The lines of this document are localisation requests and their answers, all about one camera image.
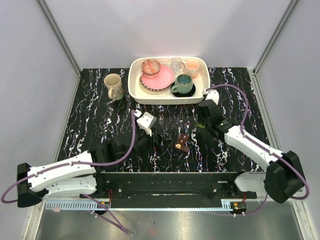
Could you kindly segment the green pill bottle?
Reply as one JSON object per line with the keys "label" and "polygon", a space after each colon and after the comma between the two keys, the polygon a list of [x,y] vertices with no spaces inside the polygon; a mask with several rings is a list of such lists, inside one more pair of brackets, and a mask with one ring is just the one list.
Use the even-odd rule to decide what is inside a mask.
{"label": "green pill bottle", "polygon": [[206,127],[206,125],[205,125],[205,124],[200,123],[200,122],[198,122],[198,123],[197,123],[197,125],[198,125],[198,127],[199,127],[199,128],[205,128],[205,127]]}

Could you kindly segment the brown pill organizer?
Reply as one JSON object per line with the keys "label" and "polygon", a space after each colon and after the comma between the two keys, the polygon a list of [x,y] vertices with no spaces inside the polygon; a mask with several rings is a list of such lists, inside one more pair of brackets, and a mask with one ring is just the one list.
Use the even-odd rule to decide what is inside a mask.
{"label": "brown pill organizer", "polygon": [[186,145],[186,143],[188,142],[188,139],[189,139],[189,137],[187,135],[181,134],[178,137],[177,141],[175,142],[174,147],[175,147],[176,144],[180,144],[181,145],[181,149],[177,149],[176,147],[175,148],[177,150],[180,150],[180,151],[183,151],[183,152],[188,152],[190,150],[190,148]]}

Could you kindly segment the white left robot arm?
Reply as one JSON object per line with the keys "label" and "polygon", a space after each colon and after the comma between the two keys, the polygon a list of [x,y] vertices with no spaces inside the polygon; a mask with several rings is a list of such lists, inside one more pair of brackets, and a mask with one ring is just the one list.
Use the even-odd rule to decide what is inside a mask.
{"label": "white left robot arm", "polygon": [[131,152],[145,149],[163,152],[171,139],[154,127],[133,127],[74,157],[43,166],[21,163],[17,166],[17,206],[27,208],[42,202],[44,197],[58,191],[58,182],[93,175],[97,169],[118,165]]}

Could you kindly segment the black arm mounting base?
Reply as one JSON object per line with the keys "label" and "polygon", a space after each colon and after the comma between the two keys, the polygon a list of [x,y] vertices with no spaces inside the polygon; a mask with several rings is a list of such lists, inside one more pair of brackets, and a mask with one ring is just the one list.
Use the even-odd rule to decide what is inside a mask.
{"label": "black arm mounting base", "polygon": [[213,199],[256,199],[253,190],[242,192],[233,183],[235,172],[98,172],[94,199],[131,196],[187,195]]}

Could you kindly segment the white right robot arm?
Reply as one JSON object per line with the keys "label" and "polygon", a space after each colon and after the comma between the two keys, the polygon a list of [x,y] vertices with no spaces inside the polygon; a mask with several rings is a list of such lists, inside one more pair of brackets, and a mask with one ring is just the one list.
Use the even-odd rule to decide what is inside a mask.
{"label": "white right robot arm", "polygon": [[203,100],[196,106],[198,126],[205,128],[213,138],[241,151],[263,173],[236,174],[227,185],[228,195],[239,198],[244,192],[269,195],[283,204],[305,187],[305,176],[300,159],[293,151],[277,150],[247,133],[230,118],[224,118],[213,100]]}

